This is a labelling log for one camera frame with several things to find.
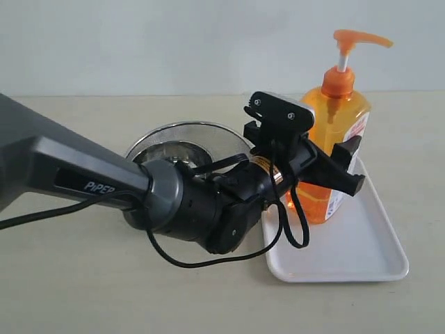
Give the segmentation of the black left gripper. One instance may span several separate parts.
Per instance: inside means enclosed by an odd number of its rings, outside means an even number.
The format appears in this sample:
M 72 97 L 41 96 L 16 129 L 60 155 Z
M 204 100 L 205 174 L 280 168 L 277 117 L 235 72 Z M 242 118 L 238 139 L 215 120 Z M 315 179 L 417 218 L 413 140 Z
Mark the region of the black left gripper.
M 270 202 L 299 182 L 340 191 L 349 196 L 357 194 L 364 175 L 348 171 L 362 140 L 354 135 L 347 141 L 335 143 L 331 155 L 309 139 L 307 131 L 251 121 L 244 125 L 243 136 L 252 144 L 252 157 L 243 167 L 243 199 Z

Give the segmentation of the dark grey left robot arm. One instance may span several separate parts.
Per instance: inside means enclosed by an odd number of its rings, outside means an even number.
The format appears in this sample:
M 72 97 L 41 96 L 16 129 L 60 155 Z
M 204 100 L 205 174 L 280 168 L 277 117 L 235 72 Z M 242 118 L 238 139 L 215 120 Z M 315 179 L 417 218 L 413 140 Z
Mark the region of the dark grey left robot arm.
M 195 242 L 212 254 L 234 251 L 262 213 L 276 205 L 280 225 L 296 247 L 309 243 L 298 212 L 302 242 L 291 233 L 280 198 L 300 182 L 353 196 L 363 175 L 348 172 L 359 136 L 326 154 L 309 139 L 314 112 L 285 97 L 257 91 L 245 112 L 252 121 L 243 135 L 253 147 L 199 167 L 155 159 L 136 163 L 80 136 L 30 108 L 1 96 L 1 206 L 26 192 L 71 198 L 62 209 L 10 218 L 10 228 L 61 216 L 93 204 L 121 209 L 135 229 Z

